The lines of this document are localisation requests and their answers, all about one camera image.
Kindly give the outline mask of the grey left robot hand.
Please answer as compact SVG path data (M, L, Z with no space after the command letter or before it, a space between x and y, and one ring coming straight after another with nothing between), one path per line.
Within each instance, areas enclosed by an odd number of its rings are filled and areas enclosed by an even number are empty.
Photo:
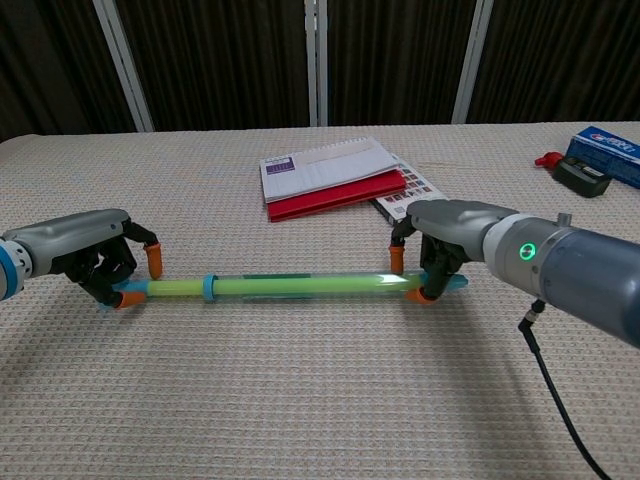
M104 306L141 304L146 292L114 288L137 268L129 240L143 245L149 274L159 279L163 263L157 236L122 209L74 213L7 230L1 234L1 299L18 294L28 279L63 274Z

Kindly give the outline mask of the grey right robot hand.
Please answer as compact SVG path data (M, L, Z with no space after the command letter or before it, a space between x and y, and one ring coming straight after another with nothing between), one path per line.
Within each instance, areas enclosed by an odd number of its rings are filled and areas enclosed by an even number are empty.
M420 267L426 273L422 285L407 293L415 302L431 304L445 292L461 266L483 262L487 232L515 210L468 200L418 200L411 203L404 219L391 233L390 270L404 272L405 239L415 232L422 234Z

